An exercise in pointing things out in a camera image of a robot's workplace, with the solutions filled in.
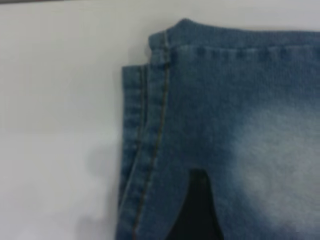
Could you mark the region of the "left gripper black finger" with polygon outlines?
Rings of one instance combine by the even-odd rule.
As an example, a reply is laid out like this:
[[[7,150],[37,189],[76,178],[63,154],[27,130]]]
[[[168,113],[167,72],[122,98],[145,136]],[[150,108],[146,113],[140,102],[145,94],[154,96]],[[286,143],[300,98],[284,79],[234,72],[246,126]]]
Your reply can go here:
[[[210,178],[203,169],[189,172],[187,194],[172,227],[172,239],[224,239],[216,216]]]

